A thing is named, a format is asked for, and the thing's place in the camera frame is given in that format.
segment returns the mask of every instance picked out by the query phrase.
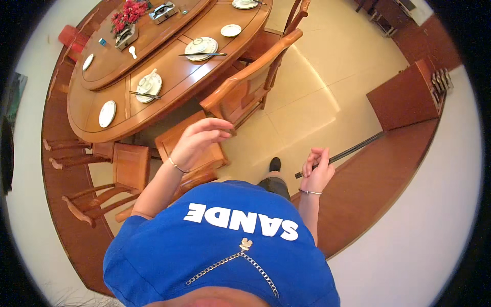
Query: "bangle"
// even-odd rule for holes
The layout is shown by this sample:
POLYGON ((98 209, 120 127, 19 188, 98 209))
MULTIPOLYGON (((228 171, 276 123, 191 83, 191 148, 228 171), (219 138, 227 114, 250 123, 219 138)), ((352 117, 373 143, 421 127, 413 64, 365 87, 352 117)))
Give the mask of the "bangle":
POLYGON ((174 163, 174 161, 172 160, 172 158, 170 157, 170 155, 169 155, 169 162, 172 164, 172 166, 174 166, 175 168, 177 168, 178 170, 180 170, 184 174, 189 174, 190 170, 189 171, 182 170, 180 167, 177 166, 177 164, 174 163))
POLYGON ((309 195, 309 194, 322 195, 322 193, 311 192, 311 191, 304 191, 304 190, 300 190, 300 188, 299 188, 299 191, 302 192, 302 193, 305 193, 307 195, 309 195))

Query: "silver chain necklace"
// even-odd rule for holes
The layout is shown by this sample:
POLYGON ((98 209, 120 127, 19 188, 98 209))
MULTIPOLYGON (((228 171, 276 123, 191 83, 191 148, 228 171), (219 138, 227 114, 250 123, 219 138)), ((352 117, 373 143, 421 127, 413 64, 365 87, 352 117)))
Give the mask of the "silver chain necklace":
POLYGON ((259 271, 259 273, 261 273, 261 275, 264 277, 264 279, 266 280, 266 282, 268 283, 268 285, 270 285, 270 288, 273 291, 274 297, 276 297, 278 299, 279 298, 278 290, 276 289, 276 287, 275 287, 273 281, 271 280, 271 278, 268 276, 268 274, 266 274, 266 272, 264 272, 263 268, 261 268, 261 266, 259 266, 259 264, 257 264, 256 261, 254 261, 254 259, 252 259, 251 257, 247 256, 246 253, 244 253, 244 251, 248 251, 251 246, 252 246, 252 241, 251 240, 247 240, 247 238, 243 238, 242 239, 242 243, 239 245, 239 247, 241 248, 241 251, 240 252, 235 253, 235 254, 233 254, 231 256, 228 256, 225 259, 222 259, 219 262, 215 263, 214 265, 211 265, 211 266, 207 267, 206 269, 204 269, 203 271, 199 272, 193 278, 191 278, 190 280, 188 280, 186 282, 186 286, 189 286, 194 281, 196 281, 198 278, 200 278, 201 276, 205 275, 206 273, 208 273, 209 271, 213 270, 214 268, 219 267, 220 265, 222 265, 224 263, 227 263, 227 262, 229 262, 232 259, 235 259, 235 258, 238 258, 238 257, 242 257, 245 260, 249 261, 249 263, 252 264, 259 271))

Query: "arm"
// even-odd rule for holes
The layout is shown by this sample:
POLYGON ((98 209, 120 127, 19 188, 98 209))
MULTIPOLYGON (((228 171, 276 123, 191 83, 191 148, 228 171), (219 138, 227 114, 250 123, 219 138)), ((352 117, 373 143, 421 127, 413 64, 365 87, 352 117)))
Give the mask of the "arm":
MULTIPOLYGON (((180 169, 188 170, 212 144, 230 137, 221 129, 232 129, 228 121, 218 118, 202 119, 184 131, 171 153, 173 162, 180 169)), ((136 200, 131 215, 152 219, 170 204, 181 183, 183 173, 165 160, 157 174, 136 200)))
POLYGON ((299 214, 303 223, 314 237, 315 246, 317 246, 317 220, 319 219, 319 198, 320 195, 303 194, 300 197, 299 214))
MULTIPOLYGON (((302 173, 303 179, 300 183, 300 189, 322 193, 329 180, 334 176, 334 166, 329 164, 329 148, 311 148, 311 153, 303 164, 302 173), (314 163, 319 164, 319 166, 312 170, 314 163)), ((317 246, 319 199, 320 195, 302 193, 299 204, 299 214, 314 237, 315 246, 317 246)))

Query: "red flowers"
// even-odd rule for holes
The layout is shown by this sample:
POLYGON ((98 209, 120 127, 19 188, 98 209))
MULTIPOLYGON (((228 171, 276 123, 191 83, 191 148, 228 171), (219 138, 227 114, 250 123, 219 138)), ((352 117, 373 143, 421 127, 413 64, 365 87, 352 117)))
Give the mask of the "red flowers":
POLYGON ((135 1, 128 0, 123 6, 123 10, 116 13, 111 18, 111 33, 117 36, 124 28, 138 21, 148 9, 148 3, 145 0, 135 1))

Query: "pendant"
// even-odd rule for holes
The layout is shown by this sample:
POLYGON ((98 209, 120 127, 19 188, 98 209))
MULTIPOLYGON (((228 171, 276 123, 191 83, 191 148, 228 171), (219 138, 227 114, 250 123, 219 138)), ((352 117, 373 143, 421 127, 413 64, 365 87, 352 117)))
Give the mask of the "pendant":
POLYGON ((248 251, 249 248, 251 247, 252 245, 252 241, 251 240, 247 240, 247 238, 243 238, 242 239, 242 244, 239 245, 239 247, 245 251, 248 251))

